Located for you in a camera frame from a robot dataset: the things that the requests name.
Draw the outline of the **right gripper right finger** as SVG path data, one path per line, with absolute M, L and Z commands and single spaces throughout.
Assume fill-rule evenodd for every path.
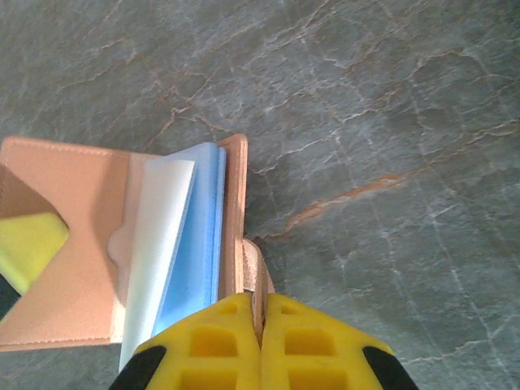
M 384 342 L 285 295 L 270 293 L 262 390 L 419 390 Z

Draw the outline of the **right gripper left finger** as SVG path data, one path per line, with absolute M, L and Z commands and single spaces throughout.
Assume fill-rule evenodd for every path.
M 137 347 L 108 390 L 261 390 L 252 294 L 238 293 Z

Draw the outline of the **wooden cutting board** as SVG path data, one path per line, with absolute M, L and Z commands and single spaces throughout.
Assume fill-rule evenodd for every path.
M 273 286 L 243 234 L 247 152 L 240 134 L 169 156 L 4 140 L 0 218 L 52 212 L 70 236 L 0 319 L 0 351 L 118 343 L 127 362 L 171 324 L 247 291 L 261 329 Z

